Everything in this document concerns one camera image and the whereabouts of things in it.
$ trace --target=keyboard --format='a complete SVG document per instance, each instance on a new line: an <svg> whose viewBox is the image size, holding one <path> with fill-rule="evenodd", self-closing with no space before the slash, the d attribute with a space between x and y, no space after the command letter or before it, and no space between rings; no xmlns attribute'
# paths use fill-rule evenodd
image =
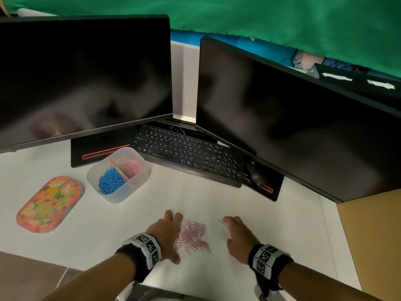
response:
<svg viewBox="0 0 401 301"><path fill-rule="evenodd" d="M133 148L146 161L234 187L242 186L244 158L228 147L143 125Z"/></svg>

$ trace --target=green cloth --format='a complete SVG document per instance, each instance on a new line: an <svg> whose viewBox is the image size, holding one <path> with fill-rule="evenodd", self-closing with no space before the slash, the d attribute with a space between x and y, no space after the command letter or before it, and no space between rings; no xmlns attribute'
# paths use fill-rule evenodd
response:
<svg viewBox="0 0 401 301"><path fill-rule="evenodd" d="M11 13L168 14L172 29L258 38L401 77L401 0L3 1Z"/></svg>

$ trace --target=computer monitor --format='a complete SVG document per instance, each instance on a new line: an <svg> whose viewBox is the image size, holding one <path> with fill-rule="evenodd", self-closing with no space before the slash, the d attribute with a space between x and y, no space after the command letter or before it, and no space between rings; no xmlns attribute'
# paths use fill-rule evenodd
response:
<svg viewBox="0 0 401 301"><path fill-rule="evenodd" d="M167 15L0 19L0 152L173 116Z"/></svg>
<svg viewBox="0 0 401 301"><path fill-rule="evenodd" d="M401 188L401 112L212 38L200 45L196 125L344 202Z"/></svg>

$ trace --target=desk surface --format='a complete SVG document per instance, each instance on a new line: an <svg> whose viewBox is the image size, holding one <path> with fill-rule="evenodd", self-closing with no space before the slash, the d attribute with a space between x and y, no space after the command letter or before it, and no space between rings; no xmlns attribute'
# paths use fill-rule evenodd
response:
<svg viewBox="0 0 401 301"><path fill-rule="evenodd" d="M229 233L218 222L226 215L239 215L262 243L273 244L296 262L330 277L359 285L335 204L288 178L274 203L246 186L238 189L147 163L149 180L124 202L110 204L86 181L91 165L71 168L70 141L0 154L0 167L0 251L85 270L172 209L206 224L204 240L211 253L188 256L180 249L180 265L159 263L144 284L211 300L251 300L254 275L229 256ZM17 211L60 175L84 185L80 202L52 233L34 234L19 227Z"/></svg>

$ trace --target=computer mouse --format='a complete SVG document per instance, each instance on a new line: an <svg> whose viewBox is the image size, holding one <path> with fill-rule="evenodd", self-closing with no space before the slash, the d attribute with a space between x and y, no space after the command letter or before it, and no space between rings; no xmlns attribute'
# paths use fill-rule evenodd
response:
<svg viewBox="0 0 401 301"><path fill-rule="evenodd" d="M253 162L247 162L245 165L249 171L249 174L251 175L252 181L256 185L263 186L268 183L267 177L263 174L261 170L258 169L258 167Z"/></svg>

